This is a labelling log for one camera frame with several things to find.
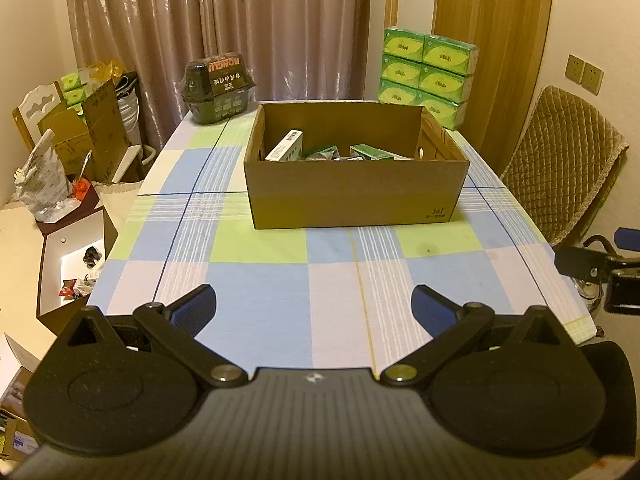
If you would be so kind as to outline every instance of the chair backrest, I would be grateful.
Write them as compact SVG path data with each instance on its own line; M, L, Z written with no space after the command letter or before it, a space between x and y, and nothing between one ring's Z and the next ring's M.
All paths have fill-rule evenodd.
M556 245L584 215L628 147L595 107L548 86L501 179Z
M14 120L29 150L32 150L42 134L38 123L64 99L58 82L38 86L25 95L22 103L14 109Z

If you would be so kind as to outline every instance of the white plastic bag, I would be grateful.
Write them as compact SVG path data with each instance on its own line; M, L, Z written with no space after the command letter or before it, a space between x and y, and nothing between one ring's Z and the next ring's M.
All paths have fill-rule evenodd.
M53 131L47 130L17 172L15 190L20 200L38 222L57 222L80 205L69 198L71 183L58 154L53 149Z

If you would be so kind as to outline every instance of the pink curtain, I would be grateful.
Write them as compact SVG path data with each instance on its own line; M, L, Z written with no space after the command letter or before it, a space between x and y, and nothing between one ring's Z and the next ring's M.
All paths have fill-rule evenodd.
M120 59L136 70L150 143L185 114L189 61L244 55L256 97L361 98L369 0L67 0L79 66Z

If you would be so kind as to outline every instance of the blue and green plaid tablecloth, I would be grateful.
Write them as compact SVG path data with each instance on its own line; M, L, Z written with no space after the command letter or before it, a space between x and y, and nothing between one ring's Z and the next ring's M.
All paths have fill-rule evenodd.
M148 174L91 304L130 314L210 283L218 310L197 339L249 373L380 372L430 339L410 309L419 283L499 314L548 304L576 342L595 334L542 234L455 132L471 166L450 222L255 230L242 164L254 115L211 126L187 115Z

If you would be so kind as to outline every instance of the white wooden chair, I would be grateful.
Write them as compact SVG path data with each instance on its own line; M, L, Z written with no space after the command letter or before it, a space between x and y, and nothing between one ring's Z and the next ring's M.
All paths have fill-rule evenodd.
M42 136L38 129L38 122L63 100L64 96L60 86L55 81L50 85L34 88L25 95L22 103L14 108L12 115L15 124L29 151L35 147L36 142Z

